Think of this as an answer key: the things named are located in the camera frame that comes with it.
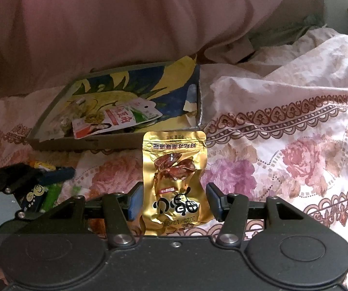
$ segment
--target pink cloth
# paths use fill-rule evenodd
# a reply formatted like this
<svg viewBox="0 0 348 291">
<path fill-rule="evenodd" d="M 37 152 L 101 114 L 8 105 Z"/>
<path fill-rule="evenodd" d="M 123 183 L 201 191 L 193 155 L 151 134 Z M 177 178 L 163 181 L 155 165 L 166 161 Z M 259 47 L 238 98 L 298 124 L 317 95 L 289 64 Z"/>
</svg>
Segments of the pink cloth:
<svg viewBox="0 0 348 291">
<path fill-rule="evenodd" d="M 243 36 L 280 2 L 0 0 L 0 88 L 27 93 L 91 69 L 200 50 L 212 61 L 236 63 L 252 52 Z"/>
</svg>

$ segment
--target snack packet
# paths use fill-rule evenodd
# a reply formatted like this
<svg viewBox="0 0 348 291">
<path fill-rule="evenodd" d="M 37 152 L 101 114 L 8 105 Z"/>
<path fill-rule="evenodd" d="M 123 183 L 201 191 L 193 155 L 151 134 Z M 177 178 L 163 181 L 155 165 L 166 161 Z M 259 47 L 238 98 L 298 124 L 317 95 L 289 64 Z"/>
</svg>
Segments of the snack packet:
<svg viewBox="0 0 348 291">
<path fill-rule="evenodd" d="M 152 101 L 138 97 L 94 115 L 74 119 L 72 121 L 74 138 L 81 139 L 158 119 L 163 114 L 155 108 L 155 105 Z"/>
<path fill-rule="evenodd" d="M 147 132 L 143 139 L 146 235 L 169 234 L 212 219 L 200 176 L 207 162 L 202 131 Z"/>
</svg>

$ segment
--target screw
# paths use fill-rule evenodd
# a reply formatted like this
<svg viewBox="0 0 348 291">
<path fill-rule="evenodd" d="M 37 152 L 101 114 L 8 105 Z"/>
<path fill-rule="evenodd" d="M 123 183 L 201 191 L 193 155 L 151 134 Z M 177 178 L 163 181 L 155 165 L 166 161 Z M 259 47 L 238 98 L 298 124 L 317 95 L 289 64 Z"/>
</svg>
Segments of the screw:
<svg viewBox="0 0 348 291">
<path fill-rule="evenodd" d="M 178 247 L 181 247 L 182 243 L 181 242 L 172 242 L 172 243 L 170 243 L 170 245 L 172 247 L 178 248 Z"/>
<path fill-rule="evenodd" d="M 117 234 L 114 236 L 113 241 L 118 245 L 125 245 L 132 242 L 132 237 L 128 234 Z"/>
<path fill-rule="evenodd" d="M 234 244 L 239 241 L 239 238 L 235 234 L 222 234 L 219 240 L 224 244 Z"/>
</svg>

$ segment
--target bed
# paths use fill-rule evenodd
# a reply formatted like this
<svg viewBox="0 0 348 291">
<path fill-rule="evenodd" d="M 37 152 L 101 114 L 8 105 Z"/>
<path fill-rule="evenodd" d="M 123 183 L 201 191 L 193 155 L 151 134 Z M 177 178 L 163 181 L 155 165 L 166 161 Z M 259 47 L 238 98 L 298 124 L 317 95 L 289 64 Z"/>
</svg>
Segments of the bed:
<svg viewBox="0 0 348 291">
<path fill-rule="evenodd" d="M 348 36 L 307 30 L 292 44 L 261 47 L 239 64 L 203 64 L 200 84 L 210 102 L 202 123 L 208 144 L 202 184 L 255 201 L 278 195 L 348 241 Z M 140 150 L 38 152 L 27 143 L 62 88 L 0 98 L 0 167 L 32 160 L 74 167 L 58 202 L 127 192 L 142 180 Z M 100 223 L 93 226 L 99 230 Z M 215 236 L 220 228 L 213 220 L 172 235 Z M 262 228 L 262 221 L 249 221 L 246 239 Z"/>
</svg>

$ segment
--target gold snack package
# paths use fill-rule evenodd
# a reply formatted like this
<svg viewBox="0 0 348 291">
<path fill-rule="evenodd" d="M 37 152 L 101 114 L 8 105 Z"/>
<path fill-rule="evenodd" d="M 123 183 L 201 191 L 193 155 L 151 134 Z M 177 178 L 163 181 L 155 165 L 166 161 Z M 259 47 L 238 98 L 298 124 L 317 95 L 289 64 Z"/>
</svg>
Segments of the gold snack package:
<svg viewBox="0 0 348 291">
<path fill-rule="evenodd" d="M 146 235 L 163 235 L 212 219 L 200 182 L 206 167 L 202 131 L 147 132 L 143 139 Z"/>
</svg>

